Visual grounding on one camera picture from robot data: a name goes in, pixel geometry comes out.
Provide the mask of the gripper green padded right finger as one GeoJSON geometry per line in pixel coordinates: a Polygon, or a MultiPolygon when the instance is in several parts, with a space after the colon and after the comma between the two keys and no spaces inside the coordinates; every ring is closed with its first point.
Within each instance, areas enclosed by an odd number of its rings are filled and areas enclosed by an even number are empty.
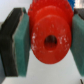
{"type": "Polygon", "coordinates": [[[72,22],[71,51],[79,71],[84,71],[84,10],[75,9],[72,22]]]}

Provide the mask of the gripper green padded left finger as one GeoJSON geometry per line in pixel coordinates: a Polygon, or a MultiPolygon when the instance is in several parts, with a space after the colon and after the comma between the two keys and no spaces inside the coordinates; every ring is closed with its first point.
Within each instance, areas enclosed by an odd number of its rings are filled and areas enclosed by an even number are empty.
{"type": "Polygon", "coordinates": [[[0,26],[0,55],[7,76],[25,76],[30,50],[29,17],[14,8],[0,26]]]}

